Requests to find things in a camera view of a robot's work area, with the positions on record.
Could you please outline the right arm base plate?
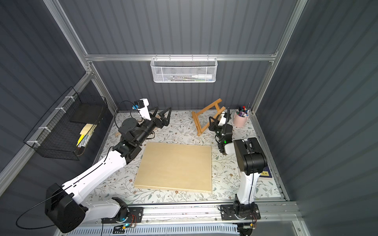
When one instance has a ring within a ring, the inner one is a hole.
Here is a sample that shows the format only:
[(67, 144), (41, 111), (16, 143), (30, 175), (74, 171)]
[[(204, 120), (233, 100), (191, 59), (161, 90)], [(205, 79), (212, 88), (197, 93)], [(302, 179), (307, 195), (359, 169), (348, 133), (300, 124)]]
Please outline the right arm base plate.
[(260, 211), (256, 203), (232, 205), (219, 205), (217, 209), (221, 213), (222, 220), (252, 220), (256, 222), (261, 219)]

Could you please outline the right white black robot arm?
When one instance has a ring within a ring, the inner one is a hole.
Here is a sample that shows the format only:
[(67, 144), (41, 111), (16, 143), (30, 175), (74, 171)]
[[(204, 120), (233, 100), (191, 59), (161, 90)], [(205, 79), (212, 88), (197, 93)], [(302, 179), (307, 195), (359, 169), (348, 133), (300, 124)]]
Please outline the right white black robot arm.
[(232, 140), (233, 126), (228, 122), (231, 112), (224, 114), (225, 122), (221, 123), (221, 115), (209, 118), (209, 130), (215, 133), (215, 141), (222, 154), (234, 153), (241, 172), (240, 187), (231, 205), (219, 205), (221, 218), (227, 220), (252, 220), (255, 224), (261, 219), (254, 192), (257, 181), (264, 168), (268, 166), (257, 138)]

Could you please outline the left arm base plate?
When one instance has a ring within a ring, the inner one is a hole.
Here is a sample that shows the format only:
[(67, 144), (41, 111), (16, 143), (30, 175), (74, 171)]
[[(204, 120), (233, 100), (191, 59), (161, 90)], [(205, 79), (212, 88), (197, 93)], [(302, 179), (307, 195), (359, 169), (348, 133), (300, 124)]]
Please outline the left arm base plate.
[(102, 218), (102, 224), (113, 224), (113, 223), (141, 223), (143, 217), (143, 207), (128, 207), (121, 208), (120, 211), (113, 218)]

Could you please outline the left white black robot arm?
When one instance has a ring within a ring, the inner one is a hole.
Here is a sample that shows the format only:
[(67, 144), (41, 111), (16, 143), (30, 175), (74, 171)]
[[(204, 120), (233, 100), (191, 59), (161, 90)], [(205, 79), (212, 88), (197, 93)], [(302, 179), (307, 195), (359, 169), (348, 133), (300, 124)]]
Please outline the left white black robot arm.
[(126, 224), (137, 222), (121, 198), (92, 203), (86, 202), (85, 198), (109, 176), (130, 164), (156, 128), (169, 125), (171, 111), (167, 108), (159, 112), (155, 107), (150, 113), (146, 107), (140, 109), (144, 121), (139, 123), (135, 118), (124, 120), (118, 129), (120, 141), (109, 149), (105, 158), (66, 183), (55, 183), (47, 189), (45, 214), (62, 233), (69, 233), (83, 222), (96, 219), (107, 218)]

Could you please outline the plywood board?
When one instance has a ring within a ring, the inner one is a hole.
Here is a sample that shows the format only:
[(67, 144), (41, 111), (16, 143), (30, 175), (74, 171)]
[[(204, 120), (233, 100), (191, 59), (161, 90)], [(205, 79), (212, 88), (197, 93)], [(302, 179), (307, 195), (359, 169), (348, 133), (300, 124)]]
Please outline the plywood board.
[(199, 190), (199, 189), (184, 189), (184, 188), (172, 188), (172, 187), (159, 187), (159, 186), (145, 186), (145, 185), (134, 185), (134, 188), (139, 189), (152, 189), (152, 190), (169, 190), (169, 191), (187, 191), (187, 192), (198, 192), (198, 193), (211, 193), (213, 189)]
[(212, 147), (148, 143), (133, 185), (212, 189)]

